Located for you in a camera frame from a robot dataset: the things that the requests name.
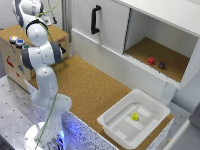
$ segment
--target cabinet door handle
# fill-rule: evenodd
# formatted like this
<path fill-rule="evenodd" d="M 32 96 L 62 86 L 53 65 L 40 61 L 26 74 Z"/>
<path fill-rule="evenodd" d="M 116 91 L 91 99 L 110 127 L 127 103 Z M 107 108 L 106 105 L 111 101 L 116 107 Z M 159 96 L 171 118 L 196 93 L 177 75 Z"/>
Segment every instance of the cabinet door handle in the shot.
<path fill-rule="evenodd" d="M 91 24 L 91 31 L 92 34 L 98 33 L 100 30 L 96 28 L 96 12 L 101 10 L 101 7 L 96 5 L 96 8 L 92 10 L 92 24 Z"/>

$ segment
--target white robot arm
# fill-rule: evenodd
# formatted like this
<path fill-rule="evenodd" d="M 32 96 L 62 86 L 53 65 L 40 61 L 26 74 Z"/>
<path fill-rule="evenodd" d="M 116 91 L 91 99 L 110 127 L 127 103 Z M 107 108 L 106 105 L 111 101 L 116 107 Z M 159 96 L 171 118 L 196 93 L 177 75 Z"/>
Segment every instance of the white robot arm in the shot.
<path fill-rule="evenodd" d="M 40 17 L 36 19 L 36 15 L 44 10 L 40 0 L 13 0 L 12 8 L 19 25 L 26 29 L 30 42 L 35 45 L 22 51 L 21 60 L 25 67 L 34 69 L 36 72 L 38 90 L 31 96 L 32 103 L 47 109 L 46 123 L 48 123 L 42 137 L 44 126 L 38 131 L 34 139 L 35 144 L 41 138 L 39 147 L 49 150 L 48 143 L 53 141 L 55 143 L 57 135 L 62 131 L 62 113 L 72 106 L 72 101 L 68 96 L 57 94 L 57 78 L 49 66 L 61 61 L 63 51 L 58 44 L 48 41 L 46 31 L 48 28 L 45 21 Z"/>

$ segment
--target green cable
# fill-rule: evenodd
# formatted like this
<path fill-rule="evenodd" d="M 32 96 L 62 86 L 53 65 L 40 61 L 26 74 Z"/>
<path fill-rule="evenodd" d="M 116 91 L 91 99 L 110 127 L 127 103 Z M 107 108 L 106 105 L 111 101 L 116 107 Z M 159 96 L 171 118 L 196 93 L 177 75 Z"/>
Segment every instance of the green cable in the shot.
<path fill-rule="evenodd" d="M 47 33 L 49 34 L 49 36 L 50 36 L 50 38 L 51 38 L 51 41 L 53 42 L 53 38 L 52 38 L 50 32 L 46 29 L 46 27 L 45 27 L 43 24 L 40 24 L 40 25 L 47 31 Z M 58 83 L 58 85 L 59 85 L 59 73 L 58 73 L 58 65 L 57 65 L 57 63 L 56 63 L 56 70 L 57 70 L 57 71 L 56 71 L 56 72 L 57 72 L 57 83 Z M 46 121 L 46 123 L 45 123 L 45 125 L 44 125 L 44 128 L 43 128 L 43 130 L 42 130 L 42 134 L 40 135 L 40 138 L 38 139 L 38 142 L 37 142 L 37 145 L 36 145 L 36 147 L 35 147 L 35 150 L 37 149 L 38 144 L 40 143 L 40 140 L 41 140 L 41 138 L 42 138 L 42 136 L 43 136 L 44 130 L 46 129 L 47 123 L 48 123 L 48 121 L 49 121 L 49 119 L 50 119 L 50 116 L 51 116 L 51 114 L 52 114 L 52 112 L 53 112 L 53 108 L 54 108 L 54 105 L 55 105 L 56 99 L 57 99 L 57 94 L 58 94 L 58 93 L 56 93 L 56 96 L 55 96 L 55 98 L 54 98 L 53 105 L 52 105 L 52 107 L 51 107 L 51 111 L 50 111 L 49 116 L 48 116 L 48 118 L 47 118 L 47 121 Z"/>
<path fill-rule="evenodd" d="M 48 4 L 49 4 L 49 8 L 50 8 L 50 10 L 51 10 L 51 5 L 50 5 L 49 0 L 48 0 Z M 52 16 L 54 17 L 54 14 L 53 14 L 53 11 L 52 11 L 52 10 L 51 10 L 51 14 L 52 14 Z"/>
<path fill-rule="evenodd" d="M 38 15 L 36 16 L 36 19 L 38 18 L 38 16 L 40 16 L 40 15 L 44 15 L 44 14 L 46 14 L 46 13 L 48 13 L 48 12 L 54 10 L 54 8 L 57 7 L 58 3 L 59 3 L 59 0 L 57 1 L 56 5 L 55 5 L 52 9 L 50 9 L 49 11 L 46 11 L 46 12 L 44 12 L 44 13 L 40 13 L 40 14 L 38 14 Z"/>

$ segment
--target cork countertop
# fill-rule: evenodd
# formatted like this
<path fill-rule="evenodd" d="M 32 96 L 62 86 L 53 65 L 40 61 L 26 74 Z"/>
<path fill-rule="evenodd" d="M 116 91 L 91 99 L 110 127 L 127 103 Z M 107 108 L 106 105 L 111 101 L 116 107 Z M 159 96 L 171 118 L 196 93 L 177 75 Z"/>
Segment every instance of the cork countertop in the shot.
<path fill-rule="evenodd" d="M 131 92 L 131 89 L 75 55 L 60 63 L 58 70 L 60 83 L 58 92 L 71 97 L 70 111 L 123 150 L 105 134 L 97 118 Z M 35 78 L 29 83 L 37 88 Z M 168 115 L 136 150 L 146 149 L 172 119 L 173 115 Z"/>
<path fill-rule="evenodd" d="M 54 25 L 48 26 L 48 30 L 54 41 L 59 40 L 61 37 L 68 36 L 68 34 Z M 9 28 L 0 31 L 0 37 L 9 42 L 10 36 L 17 35 L 19 39 L 25 40 L 26 44 L 32 45 L 29 38 L 26 35 L 26 30 L 22 31 L 19 25 L 14 25 Z"/>

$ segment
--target open cabinet compartment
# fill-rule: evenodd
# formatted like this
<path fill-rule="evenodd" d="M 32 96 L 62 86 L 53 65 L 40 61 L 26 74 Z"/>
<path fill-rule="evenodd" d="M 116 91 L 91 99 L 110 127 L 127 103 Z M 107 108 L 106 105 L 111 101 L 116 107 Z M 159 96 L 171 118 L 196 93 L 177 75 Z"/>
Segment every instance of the open cabinet compartment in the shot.
<path fill-rule="evenodd" d="M 198 71 L 195 71 L 196 66 L 191 66 L 196 61 L 193 55 L 198 46 L 197 36 L 131 9 L 124 55 L 139 60 L 140 65 L 150 66 L 151 71 L 178 88 Z M 155 59 L 153 65 L 147 63 L 149 57 Z M 158 68 L 161 61 L 166 63 L 164 69 Z"/>

